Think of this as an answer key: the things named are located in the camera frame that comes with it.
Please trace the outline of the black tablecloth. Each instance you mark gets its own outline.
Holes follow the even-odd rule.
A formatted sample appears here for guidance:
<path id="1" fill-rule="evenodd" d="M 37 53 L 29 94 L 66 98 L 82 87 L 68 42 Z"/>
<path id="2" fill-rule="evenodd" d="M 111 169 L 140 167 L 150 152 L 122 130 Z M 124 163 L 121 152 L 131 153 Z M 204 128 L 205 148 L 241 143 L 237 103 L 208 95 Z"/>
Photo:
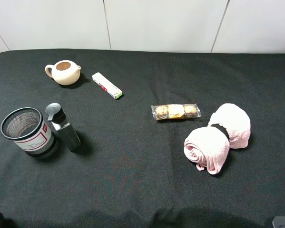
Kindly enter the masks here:
<path id="1" fill-rule="evenodd" d="M 60 85 L 46 65 L 70 60 Z M 92 79 L 101 73 L 123 95 Z M 0 53 L 0 125 L 59 103 L 82 147 L 41 159 L 0 132 L 0 212 L 7 228 L 265 228 L 285 216 L 285 54 L 46 49 Z M 224 103 L 251 120 L 247 148 L 218 175 L 184 155 L 189 133 Z M 155 120 L 152 105 L 197 104 L 201 117 Z"/>

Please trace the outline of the grey device bottom right corner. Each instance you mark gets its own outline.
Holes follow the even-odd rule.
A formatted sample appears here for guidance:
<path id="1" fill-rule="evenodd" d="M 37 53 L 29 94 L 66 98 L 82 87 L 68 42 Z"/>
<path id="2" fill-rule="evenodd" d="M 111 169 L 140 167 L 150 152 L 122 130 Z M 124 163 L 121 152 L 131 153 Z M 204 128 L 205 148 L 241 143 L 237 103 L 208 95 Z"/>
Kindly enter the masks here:
<path id="1" fill-rule="evenodd" d="M 276 216 L 272 221 L 272 225 L 274 228 L 285 228 L 285 216 Z"/>

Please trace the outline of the black mesh pen holder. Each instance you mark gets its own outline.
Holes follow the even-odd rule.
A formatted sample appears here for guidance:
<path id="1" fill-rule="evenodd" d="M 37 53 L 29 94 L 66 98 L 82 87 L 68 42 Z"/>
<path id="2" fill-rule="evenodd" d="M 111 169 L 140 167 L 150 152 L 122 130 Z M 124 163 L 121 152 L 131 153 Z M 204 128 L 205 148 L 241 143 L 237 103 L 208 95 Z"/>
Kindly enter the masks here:
<path id="1" fill-rule="evenodd" d="M 8 114 L 1 123 L 0 132 L 35 158 L 49 154 L 56 144 L 56 137 L 42 113 L 32 107 L 23 107 Z"/>

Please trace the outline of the grey bottle with black cap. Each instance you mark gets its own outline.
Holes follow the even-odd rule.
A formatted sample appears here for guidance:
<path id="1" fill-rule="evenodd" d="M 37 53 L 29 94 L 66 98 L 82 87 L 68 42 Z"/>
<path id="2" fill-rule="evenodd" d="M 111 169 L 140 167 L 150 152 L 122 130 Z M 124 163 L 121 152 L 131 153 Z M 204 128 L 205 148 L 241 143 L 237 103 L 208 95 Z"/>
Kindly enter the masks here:
<path id="1" fill-rule="evenodd" d="M 66 114 L 59 103 L 49 104 L 45 112 L 48 115 L 48 121 L 53 125 L 58 137 L 65 146 L 74 151 L 81 146 L 81 141 L 72 124 L 67 120 Z"/>

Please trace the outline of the pink towel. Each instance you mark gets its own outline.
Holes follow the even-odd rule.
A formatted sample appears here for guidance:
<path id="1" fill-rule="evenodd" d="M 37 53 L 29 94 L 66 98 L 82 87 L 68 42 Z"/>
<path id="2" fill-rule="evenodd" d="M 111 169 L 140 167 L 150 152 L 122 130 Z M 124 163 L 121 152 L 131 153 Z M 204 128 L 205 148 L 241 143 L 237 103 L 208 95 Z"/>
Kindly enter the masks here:
<path id="1" fill-rule="evenodd" d="M 221 105 L 208 126 L 194 129 L 184 141 L 184 154 L 199 171 L 218 174 L 230 149 L 248 146 L 251 123 L 247 113 L 235 104 Z"/>

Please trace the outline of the white toothpaste box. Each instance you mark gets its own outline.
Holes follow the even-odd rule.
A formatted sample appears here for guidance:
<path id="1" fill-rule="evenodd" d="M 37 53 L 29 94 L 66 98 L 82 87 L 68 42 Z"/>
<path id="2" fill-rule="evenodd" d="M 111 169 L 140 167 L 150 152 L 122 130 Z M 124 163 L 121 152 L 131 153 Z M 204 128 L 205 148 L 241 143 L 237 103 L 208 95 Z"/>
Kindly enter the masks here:
<path id="1" fill-rule="evenodd" d="M 105 78 L 101 73 L 95 73 L 92 75 L 92 79 L 115 100 L 119 99 L 123 95 L 123 92 L 113 83 L 111 83 L 107 78 Z"/>

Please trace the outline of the cream ceramic teapot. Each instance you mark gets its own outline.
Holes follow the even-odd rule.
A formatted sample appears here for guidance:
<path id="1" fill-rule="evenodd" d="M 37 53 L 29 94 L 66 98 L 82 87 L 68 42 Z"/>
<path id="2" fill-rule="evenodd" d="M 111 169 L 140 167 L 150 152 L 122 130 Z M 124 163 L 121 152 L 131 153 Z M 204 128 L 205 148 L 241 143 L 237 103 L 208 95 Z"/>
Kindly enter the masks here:
<path id="1" fill-rule="evenodd" d="M 68 86 L 80 78 L 81 66 L 70 60 L 62 60 L 55 65 L 46 65 L 45 72 L 60 85 Z"/>

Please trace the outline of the packaged cookies in clear wrapper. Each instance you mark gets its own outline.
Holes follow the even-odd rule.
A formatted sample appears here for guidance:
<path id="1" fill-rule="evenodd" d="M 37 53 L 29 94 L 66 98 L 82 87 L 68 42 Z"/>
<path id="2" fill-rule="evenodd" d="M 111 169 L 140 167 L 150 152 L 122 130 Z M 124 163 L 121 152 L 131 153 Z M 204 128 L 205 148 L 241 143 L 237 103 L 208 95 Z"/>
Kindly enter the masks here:
<path id="1" fill-rule="evenodd" d="M 152 105 L 152 115 L 155 120 L 193 119 L 201 117 L 197 104 L 163 104 Z"/>

